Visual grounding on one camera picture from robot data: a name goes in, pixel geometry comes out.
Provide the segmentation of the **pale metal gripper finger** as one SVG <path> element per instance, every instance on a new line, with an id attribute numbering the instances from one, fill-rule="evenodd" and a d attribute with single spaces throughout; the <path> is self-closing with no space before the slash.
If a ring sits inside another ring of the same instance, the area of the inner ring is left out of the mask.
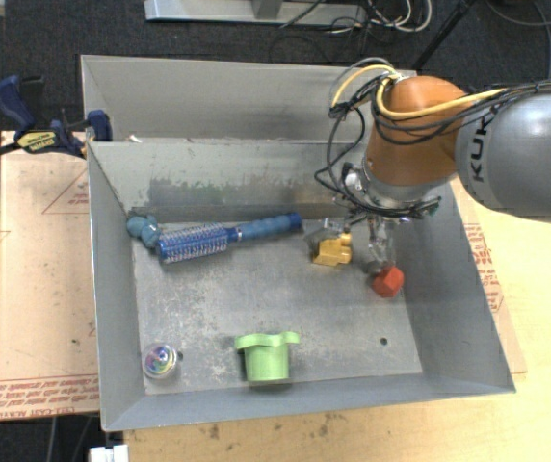
<path id="1" fill-rule="evenodd" d="M 369 238 L 368 251 L 371 261 L 368 263 L 368 273 L 378 274 L 383 269 L 383 251 L 381 237 L 374 235 Z"/>
<path id="2" fill-rule="evenodd" d="M 396 265 L 396 252 L 394 246 L 393 232 L 386 230 L 382 243 L 383 264 L 386 268 L 394 267 Z"/>

